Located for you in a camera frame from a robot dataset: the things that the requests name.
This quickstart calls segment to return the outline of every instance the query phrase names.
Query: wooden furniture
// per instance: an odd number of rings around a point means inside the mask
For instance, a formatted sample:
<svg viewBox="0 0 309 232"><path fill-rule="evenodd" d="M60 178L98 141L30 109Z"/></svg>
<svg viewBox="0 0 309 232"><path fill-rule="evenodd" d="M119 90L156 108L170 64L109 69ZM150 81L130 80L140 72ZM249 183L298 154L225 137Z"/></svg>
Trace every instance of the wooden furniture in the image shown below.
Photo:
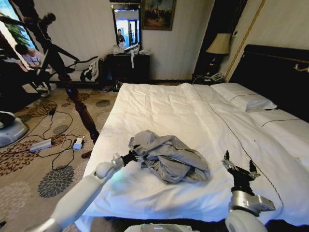
<svg viewBox="0 0 309 232"><path fill-rule="evenodd" d="M148 83L150 56L135 55L132 68L131 55L107 55L108 65L112 74L112 81L122 83Z"/></svg>
<svg viewBox="0 0 309 232"><path fill-rule="evenodd" d="M247 45L230 82L272 100L282 109L309 122L307 108L309 73L299 69L309 66L309 51Z"/></svg>

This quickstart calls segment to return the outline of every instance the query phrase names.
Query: electrical outlet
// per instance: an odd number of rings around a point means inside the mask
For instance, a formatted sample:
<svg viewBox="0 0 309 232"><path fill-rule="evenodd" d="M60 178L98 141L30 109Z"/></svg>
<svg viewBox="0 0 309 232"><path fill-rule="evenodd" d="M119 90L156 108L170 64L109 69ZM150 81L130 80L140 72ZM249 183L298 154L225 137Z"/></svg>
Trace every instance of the electrical outlet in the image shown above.
<svg viewBox="0 0 309 232"><path fill-rule="evenodd" d="M238 30L235 30L235 31L233 32L232 38L237 37L237 35L238 35Z"/></svg>

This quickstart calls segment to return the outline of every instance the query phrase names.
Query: window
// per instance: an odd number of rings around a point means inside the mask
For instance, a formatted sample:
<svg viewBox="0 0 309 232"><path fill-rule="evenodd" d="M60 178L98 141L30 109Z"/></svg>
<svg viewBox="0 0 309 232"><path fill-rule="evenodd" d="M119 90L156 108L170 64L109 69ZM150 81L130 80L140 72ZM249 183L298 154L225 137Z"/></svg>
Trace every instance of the window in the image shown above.
<svg viewBox="0 0 309 232"><path fill-rule="evenodd" d="M0 0L0 14L18 21L20 20L9 0ZM5 24L5 26L11 33L12 37L15 39L16 43L24 44L29 48L35 49L35 45L33 44L30 36L23 26L9 24Z"/></svg>

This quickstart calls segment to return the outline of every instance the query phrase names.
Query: picture frame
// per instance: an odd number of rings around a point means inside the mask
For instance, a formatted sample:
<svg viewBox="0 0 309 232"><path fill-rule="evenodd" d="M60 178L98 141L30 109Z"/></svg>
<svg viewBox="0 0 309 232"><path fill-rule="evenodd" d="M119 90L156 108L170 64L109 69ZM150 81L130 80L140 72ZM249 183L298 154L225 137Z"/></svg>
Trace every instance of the picture frame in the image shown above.
<svg viewBox="0 0 309 232"><path fill-rule="evenodd" d="M172 30L176 0L143 0L142 29Z"/></svg>

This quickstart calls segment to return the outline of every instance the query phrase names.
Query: mirror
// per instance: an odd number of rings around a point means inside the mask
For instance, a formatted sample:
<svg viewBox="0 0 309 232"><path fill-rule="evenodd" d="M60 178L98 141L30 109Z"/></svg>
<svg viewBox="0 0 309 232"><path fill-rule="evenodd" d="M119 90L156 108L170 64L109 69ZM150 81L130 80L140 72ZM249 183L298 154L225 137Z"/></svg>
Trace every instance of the mirror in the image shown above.
<svg viewBox="0 0 309 232"><path fill-rule="evenodd" d="M112 14L117 44L125 48L141 45L140 5L113 4Z"/></svg>

